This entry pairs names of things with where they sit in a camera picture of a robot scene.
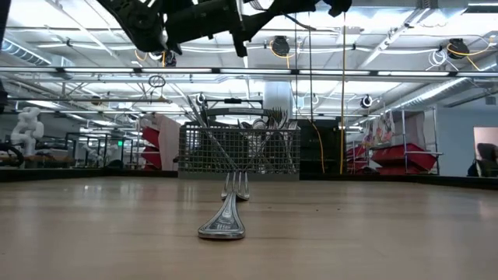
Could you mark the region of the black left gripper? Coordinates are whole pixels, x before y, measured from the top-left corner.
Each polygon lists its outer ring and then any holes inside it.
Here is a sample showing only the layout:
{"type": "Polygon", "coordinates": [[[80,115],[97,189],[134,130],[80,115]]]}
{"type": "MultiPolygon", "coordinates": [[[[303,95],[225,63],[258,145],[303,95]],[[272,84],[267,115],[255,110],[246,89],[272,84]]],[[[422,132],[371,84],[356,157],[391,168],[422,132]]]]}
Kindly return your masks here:
{"type": "Polygon", "coordinates": [[[315,30],[293,17],[299,12],[314,12],[315,0],[274,0],[268,6],[263,6],[258,0],[243,0],[243,3],[249,3],[252,9],[259,11],[251,16],[243,15],[243,24],[235,0],[203,1],[168,14],[167,48],[182,54],[182,43],[201,37],[212,39],[217,33],[229,31],[237,55],[243,58],[247,56],[244,40],[251,41],[261,28],[277,16],[284,16],[305,30],[315,30]]]}

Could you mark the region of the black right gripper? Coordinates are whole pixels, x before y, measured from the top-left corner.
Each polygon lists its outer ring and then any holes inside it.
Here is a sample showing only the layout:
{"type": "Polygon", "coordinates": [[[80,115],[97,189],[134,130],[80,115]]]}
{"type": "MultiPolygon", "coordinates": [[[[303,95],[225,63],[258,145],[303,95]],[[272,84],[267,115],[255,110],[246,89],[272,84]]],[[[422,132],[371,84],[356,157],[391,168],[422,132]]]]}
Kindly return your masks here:
{"type": "Polygon", "coordinates": [[[323,0],[323,2],[329,6],[328,14],[332,17],[348,12],[352,5],[352,0],[323,0]]]}

